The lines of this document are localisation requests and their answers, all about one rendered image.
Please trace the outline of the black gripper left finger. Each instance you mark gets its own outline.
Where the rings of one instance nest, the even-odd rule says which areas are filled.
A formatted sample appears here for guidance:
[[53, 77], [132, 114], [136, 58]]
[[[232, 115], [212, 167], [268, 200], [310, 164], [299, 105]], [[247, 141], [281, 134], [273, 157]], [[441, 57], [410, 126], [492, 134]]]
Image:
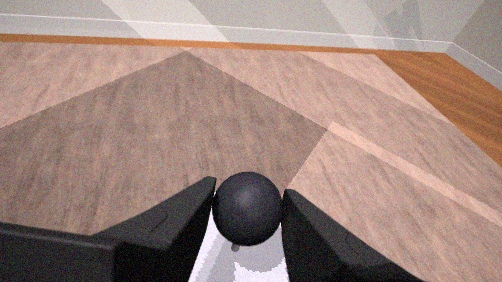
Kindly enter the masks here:
[[0, 282], [189, 282], [216, 177], [87, 236], [0, 222]]

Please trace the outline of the glass french press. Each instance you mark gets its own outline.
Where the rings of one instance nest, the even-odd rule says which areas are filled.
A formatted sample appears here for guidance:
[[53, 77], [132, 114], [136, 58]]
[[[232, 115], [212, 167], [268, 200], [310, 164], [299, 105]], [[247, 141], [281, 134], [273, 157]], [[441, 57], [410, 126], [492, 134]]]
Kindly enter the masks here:
[[208, 227], [189, 282], [289, 282], [277, 187], [255, 172], [214, 192]]

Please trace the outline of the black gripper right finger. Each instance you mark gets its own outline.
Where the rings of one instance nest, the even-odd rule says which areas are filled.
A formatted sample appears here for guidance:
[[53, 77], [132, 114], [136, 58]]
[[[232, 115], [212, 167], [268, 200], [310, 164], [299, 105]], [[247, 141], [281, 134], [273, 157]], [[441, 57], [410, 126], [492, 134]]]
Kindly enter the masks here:
[[385, 257], [293, 189], [285, 189], [282, 244], [289, 282], [426, 282]]

